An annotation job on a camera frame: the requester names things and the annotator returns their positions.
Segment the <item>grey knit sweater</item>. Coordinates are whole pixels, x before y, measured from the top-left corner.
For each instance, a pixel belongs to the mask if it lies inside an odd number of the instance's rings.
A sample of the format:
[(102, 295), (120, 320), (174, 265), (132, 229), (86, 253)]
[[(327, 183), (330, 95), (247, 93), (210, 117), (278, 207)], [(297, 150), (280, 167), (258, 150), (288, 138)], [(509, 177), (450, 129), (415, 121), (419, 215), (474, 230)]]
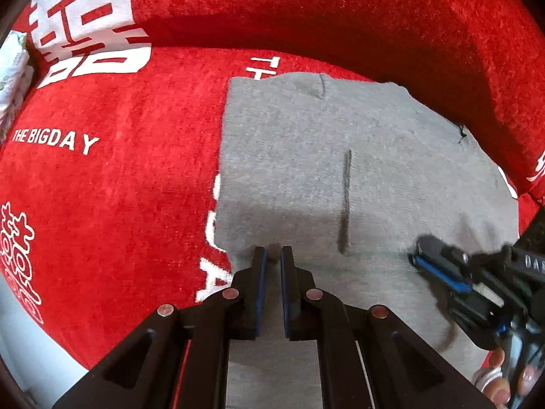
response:
[(291, 246), (344, 303), (383, 304), (465, 376), (485, 353), (409, 263), (432, 234), (468, 253), (517, 240), (518, 206), (476, 139), (393, 83), (291, 73), (233, 78), (214, 242), (234, 271)]

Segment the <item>red printed blanket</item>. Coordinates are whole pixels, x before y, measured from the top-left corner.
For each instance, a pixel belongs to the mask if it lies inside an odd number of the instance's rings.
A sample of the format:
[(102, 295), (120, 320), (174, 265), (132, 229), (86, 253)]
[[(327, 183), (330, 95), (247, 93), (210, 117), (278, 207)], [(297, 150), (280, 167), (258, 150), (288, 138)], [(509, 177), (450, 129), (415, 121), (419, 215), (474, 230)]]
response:
[(1, 148), (1, 262), (94, 367), (233, 270), (214, 242), (233, 78), (393, 83), (544, 198), (544, 35), (521, 0), (31, 0), (38, 84)]

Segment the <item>white floral pillow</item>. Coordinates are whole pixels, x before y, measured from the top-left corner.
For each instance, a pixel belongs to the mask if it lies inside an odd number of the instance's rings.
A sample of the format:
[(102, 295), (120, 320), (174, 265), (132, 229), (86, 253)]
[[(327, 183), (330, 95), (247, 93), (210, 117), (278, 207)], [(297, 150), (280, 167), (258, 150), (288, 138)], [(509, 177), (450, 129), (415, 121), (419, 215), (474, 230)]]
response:
[(30, 88), (34, 68), (26, 47), (27, 34), (10, 31), (1, 46), (0, 129), (4, 143)]

